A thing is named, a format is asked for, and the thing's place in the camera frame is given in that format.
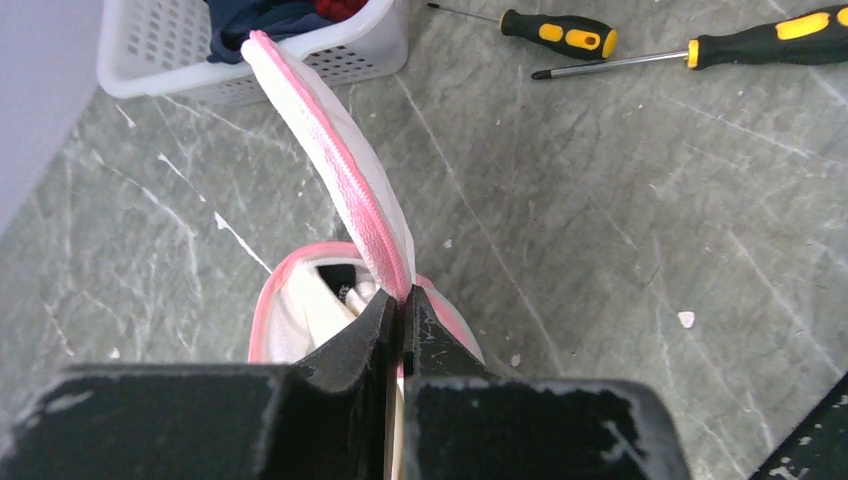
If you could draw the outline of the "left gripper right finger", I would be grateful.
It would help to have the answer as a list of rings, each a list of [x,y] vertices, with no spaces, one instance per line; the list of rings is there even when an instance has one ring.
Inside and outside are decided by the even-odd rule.
[[[502,377],[414,288],[404,306],[406,479],[685,479],[669,411],[621,379]]]

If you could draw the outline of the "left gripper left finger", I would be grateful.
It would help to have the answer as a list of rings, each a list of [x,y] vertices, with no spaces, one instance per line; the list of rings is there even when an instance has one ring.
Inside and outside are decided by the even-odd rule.
[[[394,299],[286,364],[88,364],[1,444],[5,479],[380,479]]]

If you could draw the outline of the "white black bra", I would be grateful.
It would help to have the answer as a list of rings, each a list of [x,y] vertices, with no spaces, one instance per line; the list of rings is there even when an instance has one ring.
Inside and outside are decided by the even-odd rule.
[[[379,290],[364,267],[354,264],[331,264],[317,268],[320,278],[353,317],[359,316]]]

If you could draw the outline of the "red bra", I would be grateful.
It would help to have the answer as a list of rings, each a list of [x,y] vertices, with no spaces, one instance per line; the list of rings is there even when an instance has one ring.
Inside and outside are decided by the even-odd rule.
[[[319,16],[334,23],[343,22],[357,14],[368,0],[315,0]]]

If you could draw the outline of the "navy blue bra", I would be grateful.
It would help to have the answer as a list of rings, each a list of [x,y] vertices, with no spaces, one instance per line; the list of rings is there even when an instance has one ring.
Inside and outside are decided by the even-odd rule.
[[[322,17],[313,1],[206,1],[210,15],[209,63],[238,64],[241,45],[251,31],[280,41],[334,24]]]

